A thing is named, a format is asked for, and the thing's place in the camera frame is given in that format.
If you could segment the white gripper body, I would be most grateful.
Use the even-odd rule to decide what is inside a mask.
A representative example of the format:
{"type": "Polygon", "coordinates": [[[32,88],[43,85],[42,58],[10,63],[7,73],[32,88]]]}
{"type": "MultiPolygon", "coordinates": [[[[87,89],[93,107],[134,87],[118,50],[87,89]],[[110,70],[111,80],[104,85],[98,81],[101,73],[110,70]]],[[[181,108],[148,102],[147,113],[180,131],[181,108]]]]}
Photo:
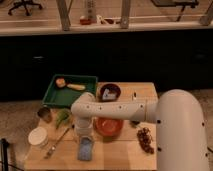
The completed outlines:
{"type": "Polygon", "coordinates": [[[92,136],[92,119],[76,117],[74,120],[75,133],[79,138],[91,137],[92,136]]]}

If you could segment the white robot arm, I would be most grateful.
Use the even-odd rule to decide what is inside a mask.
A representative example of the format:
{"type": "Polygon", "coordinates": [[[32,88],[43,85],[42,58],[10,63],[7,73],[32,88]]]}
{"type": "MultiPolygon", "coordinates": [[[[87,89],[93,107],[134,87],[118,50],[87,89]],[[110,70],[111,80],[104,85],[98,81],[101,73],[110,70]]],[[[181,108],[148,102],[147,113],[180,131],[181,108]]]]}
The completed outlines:
{"type": "Polygon", "coordinates": [[[189,92],[174,89],[158,101],[97,102],[88,92],[71,105],[75,131],[91,134],[88,120],[104,117],[156,125],[157,171],[210,171],[203,111],[189,92]]]}

